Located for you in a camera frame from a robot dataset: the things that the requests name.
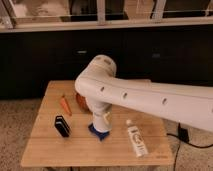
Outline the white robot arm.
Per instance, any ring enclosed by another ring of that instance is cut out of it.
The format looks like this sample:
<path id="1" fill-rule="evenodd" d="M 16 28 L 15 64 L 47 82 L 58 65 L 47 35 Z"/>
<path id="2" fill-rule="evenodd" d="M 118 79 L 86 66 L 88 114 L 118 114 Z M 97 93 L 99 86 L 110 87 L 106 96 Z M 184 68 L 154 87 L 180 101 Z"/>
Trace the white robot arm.
<path id="1" fill-rule="evenodd" d="M 115 75 L 115 62 L 97 55 L 75 80 L 98 132 L 111 130 L 105 115 L 112 104 L 213 132 L 213 87 L 141 82 Z"/>

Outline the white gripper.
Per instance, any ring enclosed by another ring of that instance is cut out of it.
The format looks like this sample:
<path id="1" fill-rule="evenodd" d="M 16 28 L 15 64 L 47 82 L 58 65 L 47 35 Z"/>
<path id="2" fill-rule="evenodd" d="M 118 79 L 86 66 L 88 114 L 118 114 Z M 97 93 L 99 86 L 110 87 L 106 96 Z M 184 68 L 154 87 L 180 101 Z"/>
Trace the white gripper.
<path id="1" fill-rule="evenodd" d="M 104 118 L 104 122 L 107 125 L 111 124 L 112 115 L 110 113 L 112 105 L 110 103 L 98 101 L 92 98 L 86 99 L 88 109 L 91 111 L 93 116 Z"/>

